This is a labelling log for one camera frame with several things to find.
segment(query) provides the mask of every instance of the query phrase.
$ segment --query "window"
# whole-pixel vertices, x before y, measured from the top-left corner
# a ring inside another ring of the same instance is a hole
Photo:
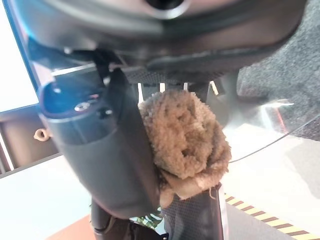
[[[2,1],[0,3],[0,32],[0,112],[37,104],[37,94]]]

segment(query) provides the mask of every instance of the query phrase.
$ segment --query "yellow and black hazard stripe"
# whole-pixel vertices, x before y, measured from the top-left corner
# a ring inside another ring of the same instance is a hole
[[[248,215],[251,215],[255,219],[264,222],[265,224],[277,229],[278,231],[291,236],[296,240],[320,240],[319,236],[311,234],[307,231],[304,231],[301,228],[293,226],[292,224],[285,222],[275,216],[269,215],[268,213],[261,211],[260,209],[255,208],[239,199],[234,198],[225,194],[225,201],[234,206],[235,208],[245,212]]]

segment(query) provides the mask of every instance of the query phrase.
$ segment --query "metal bolt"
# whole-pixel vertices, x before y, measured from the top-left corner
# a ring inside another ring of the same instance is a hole
[[[65,47],[63,49],[63,51],[64,51],[65,54],[71,54],[72,53],[72,49],[70,47]]]
[[[60,88],[54,88],[53,91],[56,93],[56,94],[60,94],[61,93],[61,89]]]
[[[106,114],[106,115],[111,115],[112,113],[113,113],[113,112],[112,112],[112,110],[110,110],[110,109],[108,109],[108,110],[105,111],[105,114]]]
[[[107,77],[105,77],[105,78],[103,79],[103,84],[104,84],[105,86],[108,86],[109,83],[110,83],[110,81],[111,81],[110,77],[107,76]]]
[[[89,102],[81,102],[77,106],[74,107],[74,110],[76,112],[83,112],[84,110],[87,110],[90,107]]]

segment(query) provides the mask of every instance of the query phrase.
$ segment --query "tan microfiber towel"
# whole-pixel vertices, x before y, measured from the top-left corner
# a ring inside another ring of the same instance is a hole
[[[194,93],[165,91],[139,105],[160,174],[160,205],[174,194],[188,199],[217,185],[231,150],[222,127]]]

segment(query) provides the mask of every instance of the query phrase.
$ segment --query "gray carpet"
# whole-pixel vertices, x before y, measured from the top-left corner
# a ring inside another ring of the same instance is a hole
[[[293,130],[320,113],[320,1],[310,0],[295,36],[273,56],[239,72],[240,97],[288,99],[280,107],[287,129]],[[320,119],[300,131],[299,137],[320,141]]]

